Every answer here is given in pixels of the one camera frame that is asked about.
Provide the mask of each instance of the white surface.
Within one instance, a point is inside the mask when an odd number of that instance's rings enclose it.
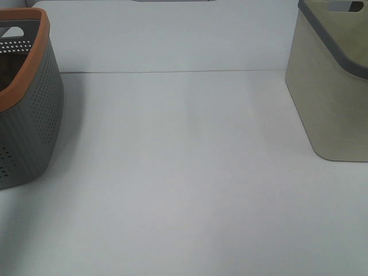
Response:
[[[285,69],[297,0],[42,1],[62,71]]]
[[[368,170],[284,71],[67,74],[49,170],[0,191],[1,276],[366,276]]]

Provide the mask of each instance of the bin handle cutout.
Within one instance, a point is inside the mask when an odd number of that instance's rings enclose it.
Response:
[[[6,37],[9,39],[24,36],[24,31],[20,27],[17,27],[17,26],[9,27],[9,28],[0,27],[0,34],[1,33],[3,33],[3,35],[1,36],[2,38]]]
[[[332,1],[328,3],[329,12],[357,13],[364,8],[362,1]]]

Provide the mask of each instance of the plastic bin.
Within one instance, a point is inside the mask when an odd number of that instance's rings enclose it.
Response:
[[[0,189],[30,182],[47,168],[63,110],[63,84],[41,9],[0,10]]]
[[[368,2],[300,0],[298,6],[286,84],[310,143],[322,158],[366,162]]]

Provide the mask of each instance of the white table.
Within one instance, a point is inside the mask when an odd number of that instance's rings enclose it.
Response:
[[[368,170],[312,151],[284,71],[64,74],[1,276],[365,276]]]

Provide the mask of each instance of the gray plastic basket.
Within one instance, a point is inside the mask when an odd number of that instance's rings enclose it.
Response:
[[[63,110],[63,83],[46,12],[0,10],[0,27],[12,26],[24,35],[0,38],[0,58],[12,69],[24,62],[11,81],[9,68],[0,71],[10,82],[0,89],[0,189],[30,182],[46,170]]]

